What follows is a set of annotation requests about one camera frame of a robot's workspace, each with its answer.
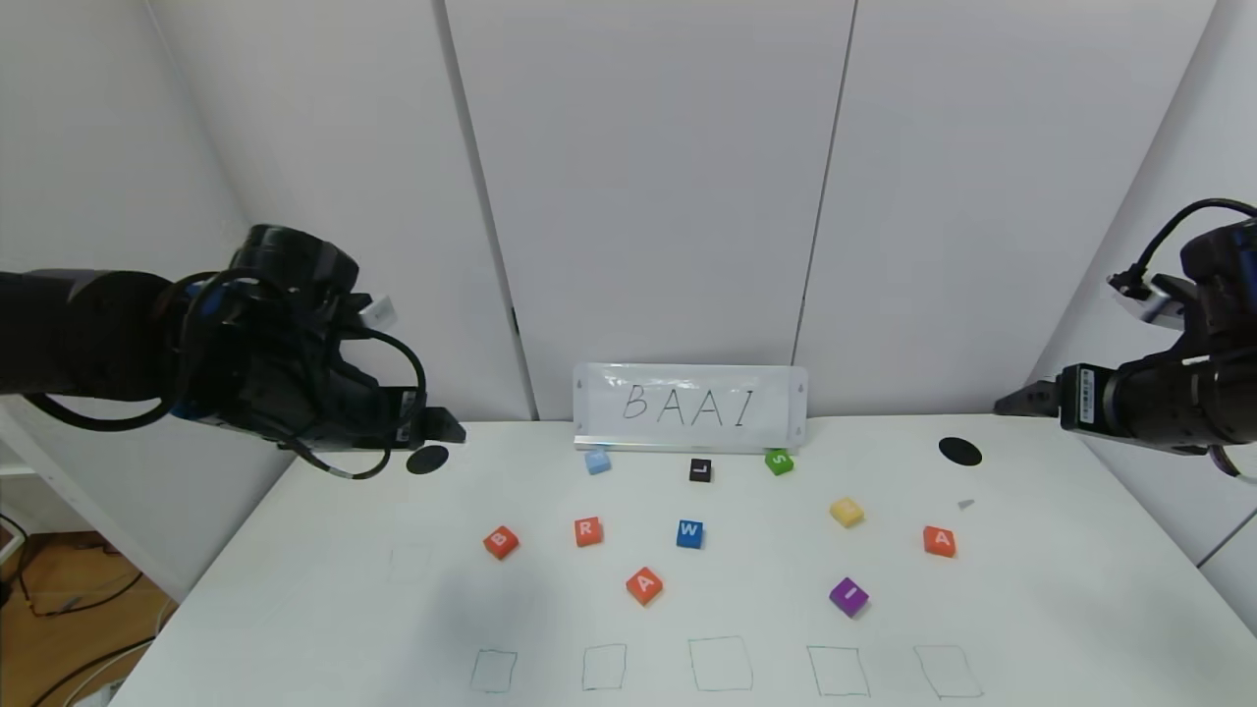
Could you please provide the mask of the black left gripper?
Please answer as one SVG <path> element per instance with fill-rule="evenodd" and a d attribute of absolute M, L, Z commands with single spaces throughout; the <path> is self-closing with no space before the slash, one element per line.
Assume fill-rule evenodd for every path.
<path fill-rule="evenodd" d="M 424 366 L 412 369 L 414 384 L 388 386 L 344 359 L 336 359 L 329 367 L 329 425 L 351 439 L 407 440 L 426 395 Z M 463 444 L 466 430 L 447 408 L 425 408 L 424 440 Z"/>

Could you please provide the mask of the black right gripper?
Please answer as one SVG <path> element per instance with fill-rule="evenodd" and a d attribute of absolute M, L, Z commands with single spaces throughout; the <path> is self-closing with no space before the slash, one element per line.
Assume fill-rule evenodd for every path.
<path fill-rule="evenodd" d="M 1099 365 L 1063 369 L 1056 380 L 1040 380 L 999 398 L 993 413 L 1001 416 L 1060 418 L 1063 430 L 1146 449 L 1202 449 L 1199 444 L 1148 442 L 1128 434 L 1112 414 L 1109 396 L 1117 372 Z"/>

